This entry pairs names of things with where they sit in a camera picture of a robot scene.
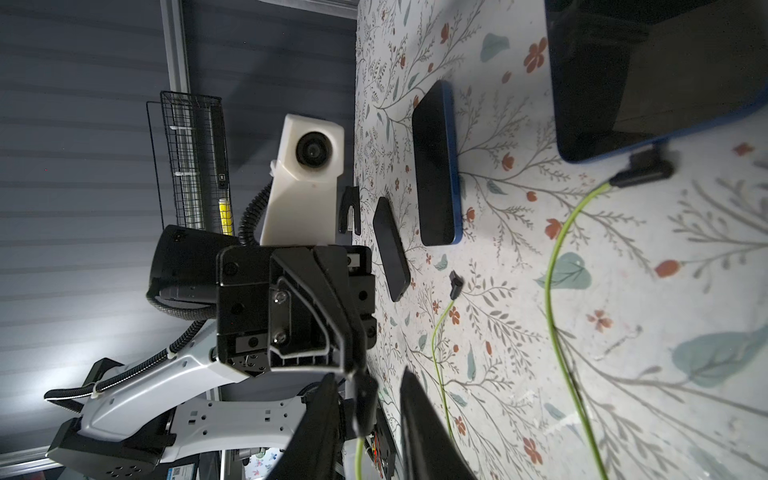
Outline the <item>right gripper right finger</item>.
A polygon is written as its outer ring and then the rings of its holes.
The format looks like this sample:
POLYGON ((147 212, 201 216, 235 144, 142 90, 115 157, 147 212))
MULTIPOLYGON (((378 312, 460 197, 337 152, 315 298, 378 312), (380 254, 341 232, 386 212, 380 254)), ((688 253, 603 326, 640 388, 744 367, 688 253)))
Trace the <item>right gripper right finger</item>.
POLYGON ((408 369, 401 379, 400 410, 405 479, 475 479, 417 376, 408 369))

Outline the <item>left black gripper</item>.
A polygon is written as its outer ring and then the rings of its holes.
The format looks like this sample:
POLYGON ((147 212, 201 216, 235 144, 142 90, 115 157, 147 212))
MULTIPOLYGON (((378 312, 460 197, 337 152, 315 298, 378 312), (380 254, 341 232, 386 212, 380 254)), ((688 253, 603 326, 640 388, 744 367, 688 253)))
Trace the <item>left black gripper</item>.
POLYGON ((217 258, 218 360, 245 374, 367 368, 377 339, 366 246, 240 246, 217 258))

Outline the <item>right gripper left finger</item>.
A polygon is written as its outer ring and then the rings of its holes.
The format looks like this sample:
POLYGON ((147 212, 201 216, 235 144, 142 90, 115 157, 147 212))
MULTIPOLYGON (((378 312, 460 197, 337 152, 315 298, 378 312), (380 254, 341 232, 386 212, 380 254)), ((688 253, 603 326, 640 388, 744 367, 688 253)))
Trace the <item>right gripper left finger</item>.
POLYGON ((333 374, 323 377, 280 460, 281 479, 334 479, 340 406, 333 374))

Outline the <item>green wired earphones tangle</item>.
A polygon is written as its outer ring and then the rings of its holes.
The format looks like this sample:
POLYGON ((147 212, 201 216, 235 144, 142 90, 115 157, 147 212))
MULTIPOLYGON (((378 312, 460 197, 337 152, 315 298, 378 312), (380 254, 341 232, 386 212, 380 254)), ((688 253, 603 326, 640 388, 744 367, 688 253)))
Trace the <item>green wired earphones tangle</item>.
POLYGON ((399 385, 413 372, 456 449, 480 479, 668 479, 680 463, 633 385, 661 372, 630 361, 645 336, 633 282, 653 268, 642 219, 609 185, 628 157, 584 167, 544 149, 460 169, 464 236, 419 238, 414 166, 360 172, 364 213, 394 211, 411 284, 378 296, 372 362, 386 425, 401 431, 399 385))

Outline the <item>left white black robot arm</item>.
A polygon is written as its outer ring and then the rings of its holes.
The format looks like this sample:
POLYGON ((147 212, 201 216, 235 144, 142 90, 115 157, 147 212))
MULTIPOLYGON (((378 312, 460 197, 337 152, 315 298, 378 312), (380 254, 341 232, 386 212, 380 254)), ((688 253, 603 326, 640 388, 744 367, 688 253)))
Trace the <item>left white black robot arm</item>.
POLYGON ((48 457, 93 479, 185 476, 202 453, 275 447, 278 479, 331 479, 341 450, 376 423, 371 251, 360 245, 245 246, 168 226, 148 301, 189 321, 151 358, 96 362, 82 386, 52 390, 69 409, 48 457))

